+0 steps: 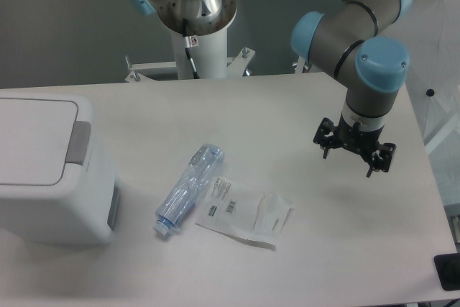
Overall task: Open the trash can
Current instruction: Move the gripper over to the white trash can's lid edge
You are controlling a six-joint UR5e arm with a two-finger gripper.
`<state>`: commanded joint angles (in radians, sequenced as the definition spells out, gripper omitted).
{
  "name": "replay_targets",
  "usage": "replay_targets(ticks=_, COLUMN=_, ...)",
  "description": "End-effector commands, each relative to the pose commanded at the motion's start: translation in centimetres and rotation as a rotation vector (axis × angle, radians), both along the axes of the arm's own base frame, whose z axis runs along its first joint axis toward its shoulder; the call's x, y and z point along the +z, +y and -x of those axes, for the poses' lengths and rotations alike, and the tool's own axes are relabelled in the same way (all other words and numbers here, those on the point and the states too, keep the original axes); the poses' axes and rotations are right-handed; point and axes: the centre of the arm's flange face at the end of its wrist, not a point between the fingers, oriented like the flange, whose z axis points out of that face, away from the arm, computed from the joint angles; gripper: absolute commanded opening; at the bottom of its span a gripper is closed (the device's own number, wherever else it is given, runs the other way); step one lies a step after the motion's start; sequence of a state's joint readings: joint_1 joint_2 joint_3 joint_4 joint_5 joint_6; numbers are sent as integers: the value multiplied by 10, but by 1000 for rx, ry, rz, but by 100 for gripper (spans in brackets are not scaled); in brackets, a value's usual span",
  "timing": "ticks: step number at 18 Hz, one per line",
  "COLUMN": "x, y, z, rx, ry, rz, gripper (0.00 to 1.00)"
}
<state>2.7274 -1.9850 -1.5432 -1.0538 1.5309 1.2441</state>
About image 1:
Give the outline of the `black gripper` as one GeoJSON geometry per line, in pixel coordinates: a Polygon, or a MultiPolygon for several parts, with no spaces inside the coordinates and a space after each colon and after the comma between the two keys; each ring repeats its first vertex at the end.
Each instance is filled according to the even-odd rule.
{"type": "Polygon", "coordinates": [[[358,155],[364,155],[364,161],[369,169],[366,177],[373,172],[382,171],[388,173],[395,154],[396,144],[380,144],[379,138],[383,127],[374,131],[362,131],[357,127],[350,126],[344,119],[339,120],[336,126],[329,118],[321,120],[313,137],[313,142],[323,150],[323,159],[328,157],[329,151],[344,148],[358,155]]]}

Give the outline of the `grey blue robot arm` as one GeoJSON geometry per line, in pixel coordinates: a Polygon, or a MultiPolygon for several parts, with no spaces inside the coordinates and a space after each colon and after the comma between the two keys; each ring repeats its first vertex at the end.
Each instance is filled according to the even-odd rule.
{"type": "MultiPolygon", "coordinates": [[[[227,57],[227,29],[236,0],[129,0],[143,15],[156,14],[169,30],[181,79],[239,76],[227,57]]],[[[308,12],[295,25],[290,44],[347,89],[338,124],[323,119],[313,141],[324,152],[342,148],[359,155],[370,172],[390,169],[396,146],[379,141],[385,116],[405,82],[410,55],[382,30],[405,14],[412,0],[342,0],[332,17],[308,12]]]]}

